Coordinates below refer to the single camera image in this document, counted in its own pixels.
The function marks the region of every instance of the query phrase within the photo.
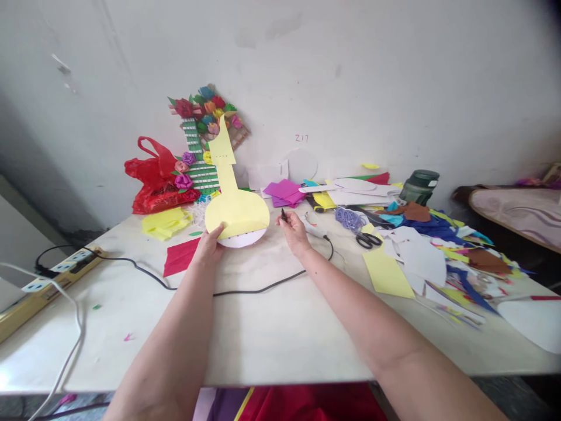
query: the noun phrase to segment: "red plastic bag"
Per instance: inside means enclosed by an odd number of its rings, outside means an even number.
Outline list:
[[[142,141],[148,140],[157,155],[142,146]],[[194,202],[200,197],[200,192],[189,189],[179,193],[175,186],[175,163],[177,159],[165,146],[160,145],[149,137],[139,137],[138,147],[154,158],[141,161],[137,158],[126,161],[124,171],[127,175],[137,178],[144,184],[133,202],[133,213],[145,215],[161,212],[182,203]]]

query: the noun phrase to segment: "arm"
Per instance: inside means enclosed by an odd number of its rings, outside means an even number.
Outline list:
[[[452,361],[376,295],[315,251],[302,221],[277,219],[402,420],[506,420]]]
[[[106,421],[191,419],[205,375],[222,226],[203,234],[181,285],[119,385]]]

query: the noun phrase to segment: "yellow paper guitar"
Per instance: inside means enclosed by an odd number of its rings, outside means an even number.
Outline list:
[[[212,199],[208,204],[205,212],[205,224],[207,230],[211,232],[218,227],[220,222],[224,223],[224,231],[222,231],[219,240],[254,233],[251,236],[246,236],[248,241],[222,242],[225,246],[241,247],[254,243],[265,233],[269,226],[269,208],[259,195],[239,190],[236,184],[234,168],[232,167],[236,163],[236,159],[224,120],[224,117],[234,113],[228,112],[220,117],[220,133],[216,139],[208,144],[212,164],[216,166],[218,172],[218,182],[222,194]]]

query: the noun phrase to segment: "lid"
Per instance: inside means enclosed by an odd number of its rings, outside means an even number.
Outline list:
[[[415,170],[406,182],[419,187],[434,187],[440,174],[431,170]]]

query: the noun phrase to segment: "hand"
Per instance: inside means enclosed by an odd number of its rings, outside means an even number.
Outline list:
[[[310,242],[306,236],[306,228],[304,228],[304,223],[298,218],[298,215],[294,212],[285,212],[287,222],[282,220],[282,216],[279,215],[276,218],[276,224],[280,225],[285,232],[286,242],[297,258],[303,256],[305,252],[311,250]]]
[[[224,225],[222,223],[211,233],[205,230],[200,238],[197,250],[195,250],[195,255],[193,256],[194,263],[216,265],[219,262],[225,247],[222,244],[218,244],[217,240],[223,230]]]

